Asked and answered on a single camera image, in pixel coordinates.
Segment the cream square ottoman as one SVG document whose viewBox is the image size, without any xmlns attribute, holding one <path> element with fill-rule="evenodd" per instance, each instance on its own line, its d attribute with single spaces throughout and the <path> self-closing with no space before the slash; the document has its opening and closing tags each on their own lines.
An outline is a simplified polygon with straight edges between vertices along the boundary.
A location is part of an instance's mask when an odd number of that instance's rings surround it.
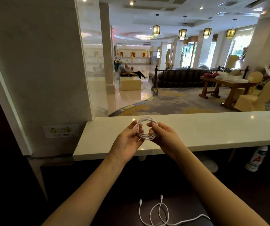
<svg viewBox="0 0 270 226">
<path fill-rule="evenodd" d="M 120 77 L 121 91 L 141 91 L 142 81 L 137 76 Z"/>
</svg>

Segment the white wall sticker label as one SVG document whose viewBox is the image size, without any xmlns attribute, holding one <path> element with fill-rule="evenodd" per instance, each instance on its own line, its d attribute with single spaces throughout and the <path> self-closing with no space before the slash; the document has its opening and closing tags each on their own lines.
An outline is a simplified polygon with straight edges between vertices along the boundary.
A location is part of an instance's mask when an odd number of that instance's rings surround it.
<svg viewBox="0 0 270 226">
<path fill-rule="evenodd" d="M 80 135 L 79 125 L 77 124 L 43 126 L 43 131 L 47 139 L 78 137 Z"/>
</svg>

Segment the reception counter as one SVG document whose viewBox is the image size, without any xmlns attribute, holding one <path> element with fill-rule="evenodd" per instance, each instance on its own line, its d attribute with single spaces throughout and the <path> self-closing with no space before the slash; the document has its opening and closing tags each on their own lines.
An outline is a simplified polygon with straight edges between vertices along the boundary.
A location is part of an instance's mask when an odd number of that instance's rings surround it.
<svg viewBox="0 0 270 226">
<path fill-rule="evenodd" d="M 151 64 L 151 46 L 116 45 L 115 60 L 127 64 Z"/>
</svg>

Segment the person's left forearm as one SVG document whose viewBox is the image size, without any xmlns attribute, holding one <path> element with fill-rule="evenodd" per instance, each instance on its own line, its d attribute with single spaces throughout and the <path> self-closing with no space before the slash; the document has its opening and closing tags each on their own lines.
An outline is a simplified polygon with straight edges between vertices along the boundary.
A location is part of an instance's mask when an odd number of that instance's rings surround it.
<svg viewBox="0 0 270 226">
<path fill-rule="evenodd" d="M 109 154 L 42 226 L 90 226 L 127 162 L 128 159 L 122 155 Z"/>
</svg>

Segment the person's right hand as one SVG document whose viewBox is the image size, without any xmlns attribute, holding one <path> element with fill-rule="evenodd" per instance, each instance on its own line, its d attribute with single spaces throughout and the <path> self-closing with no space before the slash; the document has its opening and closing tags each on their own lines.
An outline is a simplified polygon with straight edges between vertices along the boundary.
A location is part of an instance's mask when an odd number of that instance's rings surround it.
<svg viewBox="0 0 270 226">
<path fill-rule="evenodd" d="M 176 161 L 179 156 L 181 156 L 185 152 L 189 152 L 189 149 L 179 138 L 175 130 L 168 125 L 166 125 L 166 129 L 150 128 L 149 134 L 156 135 L 152 142 L 157 144 L 162 149 L 162 151 L 174 161 Z"/>
</svg>

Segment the person's left hand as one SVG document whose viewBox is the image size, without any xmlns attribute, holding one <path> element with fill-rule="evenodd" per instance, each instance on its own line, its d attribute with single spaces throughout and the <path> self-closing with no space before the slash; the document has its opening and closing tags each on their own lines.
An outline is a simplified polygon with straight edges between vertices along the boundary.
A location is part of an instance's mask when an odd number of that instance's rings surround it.
<svg viewBox="0 0 270 226">
<path fill-rule="evenodd" d="M 139 128 L 140 131 L 143 130 L 142 126 L 142 124 L 137 124 L 137 128 Z M 143 142 L 144 139 L 142 139 L 138 133 L 126 134 L 126 129 L 124 129 L 115 139 L 108 157 L 113 159 L 116 163 L 125 165 L 134 156 Z"/>
</svg>

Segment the white boxes on table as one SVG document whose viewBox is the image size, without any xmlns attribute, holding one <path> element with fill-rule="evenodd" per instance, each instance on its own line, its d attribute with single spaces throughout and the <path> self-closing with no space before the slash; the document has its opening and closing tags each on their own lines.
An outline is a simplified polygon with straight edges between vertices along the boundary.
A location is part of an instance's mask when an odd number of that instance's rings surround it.
<svg viewBox="0 0 270 226">
<path fill-rule="evenodd" d="M 231 75 L 226 72 L 217 72 L 218 75 L 215 77 L 215 79 L 219 79 L 222 81 L 229 81 L 229 82 L 235 82 L 235 83 L 249 83 L 249 80 L 242 79 L 241 76 L 235 76 Z"/>
</svg>

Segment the white plastic bottle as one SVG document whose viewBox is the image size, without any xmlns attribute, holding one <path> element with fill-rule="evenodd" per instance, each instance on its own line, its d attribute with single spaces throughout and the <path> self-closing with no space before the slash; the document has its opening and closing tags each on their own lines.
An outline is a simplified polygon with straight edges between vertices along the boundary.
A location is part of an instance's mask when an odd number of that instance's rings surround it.
<svg viewBox="0 0 270 226">
<path fill-rule="evenodd" d="M 251 159 L 245 164 L 245 169 L 250 172 L 256 172 L 263 162 L 268 152 L 268 146 L 258 146 L 251 157 Z"/>
</svg>

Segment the dark leather sofa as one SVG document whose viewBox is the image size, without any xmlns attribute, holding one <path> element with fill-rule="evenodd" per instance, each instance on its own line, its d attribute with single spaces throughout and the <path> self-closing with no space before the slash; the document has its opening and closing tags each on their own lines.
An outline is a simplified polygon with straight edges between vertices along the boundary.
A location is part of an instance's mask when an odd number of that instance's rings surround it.
<svg viewBox="0 0 270 226">
<path fill-rule="evenodd" d="M 203 87 L 204 80 L 200 79 L 205 73 L 212 73 L 211 70 L 200 68 L 174 68 L 149 72 L 148 77 L 152 85 L 156 82 L 158 88 L 193 88 Z"/>
</svg>

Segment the patterned carpet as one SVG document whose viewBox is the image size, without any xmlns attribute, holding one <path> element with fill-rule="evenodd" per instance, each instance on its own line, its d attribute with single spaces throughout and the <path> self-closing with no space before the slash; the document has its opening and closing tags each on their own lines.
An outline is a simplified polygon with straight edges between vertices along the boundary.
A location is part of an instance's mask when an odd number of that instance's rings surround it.
<svg viewBox="0 0 270 226">
<path fill-rule="evenodd" d="M 220 89 L 220 98 L 199 96 L 202 88 L 159 88 L 150 98 L 123 106 L 109 114 L 109 117 L 133 115 L 168 115 L 233 112 L 222 106 L 230 88 Z"/>
</svg>

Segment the hanging lantern lamp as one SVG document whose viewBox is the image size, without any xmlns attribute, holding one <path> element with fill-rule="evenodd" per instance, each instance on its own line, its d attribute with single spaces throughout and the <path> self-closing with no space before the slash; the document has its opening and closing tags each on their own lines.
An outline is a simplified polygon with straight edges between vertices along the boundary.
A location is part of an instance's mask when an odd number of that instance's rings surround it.
<svg viewBox="0 0 270 226">
<path fill-rule="evenodd" d="M 183 16 L 183 27 L 182 29 L 179 30 L 178 38 L 180 41 L 183 41 L 186 37 L 187 30 L 184 28 L 186 25 L 186 22 L 185 22 L 186 17 L 187 17 L 186 15 Z"/>
<path fill-rule="evenodd" d="M 204 33 L 203 33 L 203 37 L 204 39 L 207 39 L 210 37 L 212 29 L 210 28 L 210 22 L 212 20 L 212 17 L 208 18 L 209 22 L 208 22 L 208 27 L 204 29 Z"/>
<path fill-rule="evenodd" d="M 154 25 L 152 28 L 153 38 L 158 37 L 160 34 L 160 25 L 158 25 L 158 16 L 159 16 L 159 14 L 156 14 L 156 25 Z"/>
<path fill-rule="evenodd" d="M 232 27 L 230 29 L 228 29 L 227 33 L 226 33 L 226 38 L 227 39 L 232 39 L 235 36 L 236 28 L 234 28 L 234 24 L 235 24 L 236 20 L 237 19 L 232 19 L 232 21 L 233 21 Z"/>
</svg>

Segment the square marble pillar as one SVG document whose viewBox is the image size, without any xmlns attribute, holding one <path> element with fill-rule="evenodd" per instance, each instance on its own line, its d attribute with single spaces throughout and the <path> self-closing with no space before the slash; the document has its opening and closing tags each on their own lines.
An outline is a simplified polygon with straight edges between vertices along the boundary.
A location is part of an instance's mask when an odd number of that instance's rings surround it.
<svg viewBox="0 0 270 226">
<path fill-rule="evenodd" d="M 114 85 L 114 46 L 112 38 L 112 28 L 109 17 L 109 4 L 99 2 L 101 34 L 103 43 L 104 72 L 106 79 L 107 94 L 115 94 Z"/>
</svg>

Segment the cream covered chair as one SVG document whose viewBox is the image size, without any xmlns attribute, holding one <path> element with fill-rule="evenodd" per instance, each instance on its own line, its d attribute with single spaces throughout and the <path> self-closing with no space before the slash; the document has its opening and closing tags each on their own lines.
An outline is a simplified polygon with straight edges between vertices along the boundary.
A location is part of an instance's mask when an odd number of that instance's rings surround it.
<svg viewBox="0 0 270 226">
<path fill-rule="evenodd" d="M 270 101 L 270 81 L 263 87 L 258 96 L 240 95 L 234 110 L 241 112 L 265 111 L 265 104 Z"/>
<path fill-rule="evenodd" d="M 256 72 L 252 72 L 247 80 L 249 81 L 249 83 L 260 83 L 260 81 L 263 79 L 263 74 L 259 71 L 256 71 Z M 257 85 L 253 86 L 253 87 L 249 87 L 248 91 L 247 91 L 247 95 L 252 95 L 253 91 L 255 90 Z M 233 100 L 234 101 L 237 101 L 238 98 L 240 97 L 240 95 L 243 95 L 244 92 L 245 92 L 246 88 L 243 87 L 243 88 L 237 88 L 235 89 L 235 93 L 234 93 L 234 96 L 233 96 Z"/>
<path fill-rule="evenodd" d="M 227 59 L 226 65 L 225 65 L 225 69 L 234 69 L 236 66 L 236 63 L 238 61 L 238 56 L 233 54 L 230 55 Z"/>
</svg>

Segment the person's right forearm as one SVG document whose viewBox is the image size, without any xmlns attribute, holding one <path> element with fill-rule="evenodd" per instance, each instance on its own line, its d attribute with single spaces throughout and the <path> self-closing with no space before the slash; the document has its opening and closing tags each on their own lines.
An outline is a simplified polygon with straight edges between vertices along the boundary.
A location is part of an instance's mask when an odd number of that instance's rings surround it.
<svg viewBox="0 0 270 226">
<path fill-rule="evenodd" d="M 219 181 L 184 145 L 173 159 L 197 193 L 206 212 L 219 226 L 269 226 L 244 201 Z"/>
</svg>

